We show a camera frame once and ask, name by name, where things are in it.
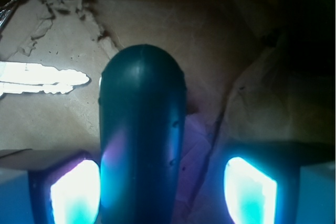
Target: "dark blue rubber nose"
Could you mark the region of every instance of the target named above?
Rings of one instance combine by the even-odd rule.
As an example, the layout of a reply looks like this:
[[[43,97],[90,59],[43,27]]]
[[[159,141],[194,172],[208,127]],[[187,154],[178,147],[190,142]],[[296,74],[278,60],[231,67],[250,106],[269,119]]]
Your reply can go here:
[[[184,74],[164,50],[119,52],[100,85],[103,223],[170,223],[186,111]]]

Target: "metal tweezers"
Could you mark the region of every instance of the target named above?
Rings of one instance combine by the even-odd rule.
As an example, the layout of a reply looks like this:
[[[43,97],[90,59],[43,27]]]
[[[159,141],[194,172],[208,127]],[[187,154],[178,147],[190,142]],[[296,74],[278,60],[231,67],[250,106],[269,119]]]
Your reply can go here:
[[[20,0],[1,0],[0,1],[0,33],[5,27],[8,19],[14,13]]]

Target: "glowing light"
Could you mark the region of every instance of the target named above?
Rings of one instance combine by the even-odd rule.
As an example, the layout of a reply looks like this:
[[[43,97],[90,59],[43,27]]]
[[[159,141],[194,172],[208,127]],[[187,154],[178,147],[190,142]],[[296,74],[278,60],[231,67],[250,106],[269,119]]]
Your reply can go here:
[[[98,165],[84,160],[50,188],[55,224],[94,223],[100,202]]]
[[[274,223],[277,182],[244,159],[226,164],[224,194],[234,223]]]

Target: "blue led light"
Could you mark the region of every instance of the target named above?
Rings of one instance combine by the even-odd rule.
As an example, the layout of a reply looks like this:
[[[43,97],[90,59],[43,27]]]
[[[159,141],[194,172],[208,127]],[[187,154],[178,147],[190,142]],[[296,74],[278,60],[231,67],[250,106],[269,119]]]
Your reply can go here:
[[[55,224],[94,223],[100,202],[98,165],[84,160],[50,188]]]
[[[277,182],[240,157],[228,161],[224,194],[234,223],[274,223]]]

